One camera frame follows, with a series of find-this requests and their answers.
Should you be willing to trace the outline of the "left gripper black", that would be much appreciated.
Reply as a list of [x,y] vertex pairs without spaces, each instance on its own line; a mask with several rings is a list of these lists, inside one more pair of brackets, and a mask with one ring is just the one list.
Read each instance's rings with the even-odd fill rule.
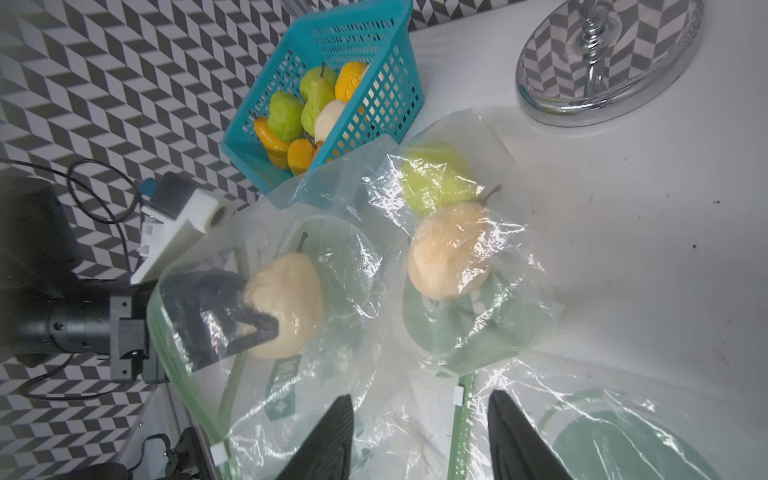
[[[98,354],[118,383],[167,376],[152,345],[147,308],[155,282],[86,280],[52,185],[1,179],[1,356],[34,367],[58,354]],[[163,306],[191,372],[277,338],[278,320],[245,303],[244,277],[221,269],[166,277]]]

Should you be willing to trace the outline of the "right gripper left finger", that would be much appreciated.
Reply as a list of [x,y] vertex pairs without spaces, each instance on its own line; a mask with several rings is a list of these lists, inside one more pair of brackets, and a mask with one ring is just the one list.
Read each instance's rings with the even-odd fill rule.
[[354,410],[339,396],[291,458],[277,480],[347,480],[350,477]]

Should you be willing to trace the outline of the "green pear bag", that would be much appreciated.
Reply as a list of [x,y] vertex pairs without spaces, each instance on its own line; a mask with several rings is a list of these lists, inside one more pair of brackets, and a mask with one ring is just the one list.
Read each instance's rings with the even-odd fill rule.
[[294,95],[275,92],[270,99],[267,124],[282,141],[290,143],[303,135],[301,114],[303,103]]
[[335,99],[336,72],[323,63],[312,68],[302,78],[299,88],[304,107],[301,125],[305,132],[314,137],[315,123],[324,107]]
[[475,200],[483,190],[463,153],[443,141],[425,141],[403,152],[400,184],[407,206],[425,216],[442,207]]

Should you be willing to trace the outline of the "zip-top bag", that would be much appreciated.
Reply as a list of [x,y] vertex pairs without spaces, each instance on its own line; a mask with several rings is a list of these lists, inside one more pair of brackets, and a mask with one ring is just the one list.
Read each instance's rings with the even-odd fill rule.
[[[424,297],[408,276],[412,238],[427,217],[406,204],[406,148],[443,141],[465,156],[487,204],[491,273],[452,300]],[[412,139],[379,138],[294,177],[206,234],[161,275],[149,329],[172,385],[201,423],[223,479],[276,479],[332,403],[354,410],[354,479],[442,479],[448,452],[427,432],[439,377],[458,377],[523,352],[560,308],[534,253],[531,211],[515,162],[475,110],[451,113]],[[221,269],[246,284],[294,251],[317,270],[325,318],[297,355],[265,360],[248,350],[187,369],[163,306],[168,276]]]
[[546,354],[464,377],[449,476],[493,476],[487,413],[507,393],[574,479],[764,479],[767,411],[702,386]]

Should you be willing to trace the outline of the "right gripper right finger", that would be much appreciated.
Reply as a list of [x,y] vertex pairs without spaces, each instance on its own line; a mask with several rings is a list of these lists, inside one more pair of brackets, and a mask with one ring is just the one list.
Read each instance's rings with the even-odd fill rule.
[[572,479],[507,392],[491,393],[487,425],[494,479]]

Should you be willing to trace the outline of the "cream pear bag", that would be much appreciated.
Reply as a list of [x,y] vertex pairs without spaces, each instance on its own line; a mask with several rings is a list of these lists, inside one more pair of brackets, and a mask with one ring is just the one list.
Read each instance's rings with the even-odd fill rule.
[[412,238],[408,276],[424,297],[459,298],[478,290],[491,273],[491,221],[487,204],[499,185],[479,200],[442,207],[425,217]]
[[299,354],[318,333],[325,318],[319,276],[303,253],[308,234],[297,248],[271,261],[251,277],[243,291],[244,303],[277,320],[277,336],[248,350],[250,356],[277,360]]
[[347,103],[343,100],[329,102],[317,116],[314,126],[315,142],[325,142],[344,112]]

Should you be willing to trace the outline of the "yellow pear bag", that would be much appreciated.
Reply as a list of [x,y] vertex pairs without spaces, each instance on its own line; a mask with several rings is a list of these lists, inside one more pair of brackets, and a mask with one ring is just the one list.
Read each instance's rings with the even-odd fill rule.
[[304,174],[311,166],[317,146],[307,138],[296,139],[290,143],[287,151],[287,163],[294,176]]
[[257,117],[254,120],[253,129],[263,145],[269,161],[281,170],[288,170],[289,144],[272,132],[265,117]]
[[367,63],[360,61],[352,61],[345,64],[338,74],[334,87],[335,99],[348,103],[362,82],[368,68],[369,65]]

